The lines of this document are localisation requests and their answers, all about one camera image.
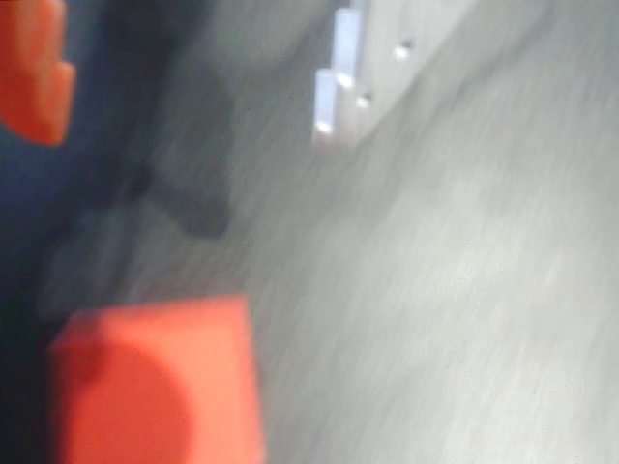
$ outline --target gray floor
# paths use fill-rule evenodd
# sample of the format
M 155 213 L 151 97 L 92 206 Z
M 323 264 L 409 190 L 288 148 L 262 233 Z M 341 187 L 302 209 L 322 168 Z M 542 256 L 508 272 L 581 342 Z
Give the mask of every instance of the gray floor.
M 309 145 L 327 19 L 220 99 L 196 45 L 153 192 L 84 220 L 48 309 L 247 293 L 270 463 L 616 462 L 618 26 L 613 0 L 482 0 L 329 157 Z M 166 186 L 199 213 L 220 157 L 233 218 L 209 241 Z

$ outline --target orange block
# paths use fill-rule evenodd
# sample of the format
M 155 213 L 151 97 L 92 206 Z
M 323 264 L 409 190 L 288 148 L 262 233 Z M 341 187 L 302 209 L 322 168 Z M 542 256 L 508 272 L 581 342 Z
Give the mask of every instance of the orange block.
M 74 67 L 62 61 L 63 0 L 0 0 L 0 121 L 28 140 L 62 142 Z
M 242 298 L 76 317 L 51 361 L 59 464 L 264 461 Z

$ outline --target red foam block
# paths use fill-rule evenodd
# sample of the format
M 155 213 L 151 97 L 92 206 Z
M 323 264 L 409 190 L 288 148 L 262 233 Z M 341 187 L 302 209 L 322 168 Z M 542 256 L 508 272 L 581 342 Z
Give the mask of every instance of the red foam block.
M 60 464 L 264 461 L 242 298 L 74 318 L 51 349 Z

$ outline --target gray carpet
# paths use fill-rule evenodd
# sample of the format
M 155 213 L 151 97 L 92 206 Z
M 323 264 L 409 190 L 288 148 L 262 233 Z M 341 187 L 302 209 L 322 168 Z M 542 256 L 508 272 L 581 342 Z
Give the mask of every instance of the gray carpet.
M 195 42 L 153 188 L 83 219 L 44 310 L 247 293 L 271 463 L 616 462 L 618 21 L 613 0 L 482 0 L 329 157 L 309 145 L 329 18 L 242 78 Z

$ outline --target orange object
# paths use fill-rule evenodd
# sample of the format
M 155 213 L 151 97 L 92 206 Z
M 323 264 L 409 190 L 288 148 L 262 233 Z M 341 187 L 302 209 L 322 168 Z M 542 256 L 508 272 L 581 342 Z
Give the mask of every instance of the orange object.
M 242 298 L 74 318 L 51 349 L 59 464 L 260 464 Z
M 75 69 L 62 61 L 63 0 L 0 0 L 0 121 L 30 141 L 58 145 L 73 102 Z

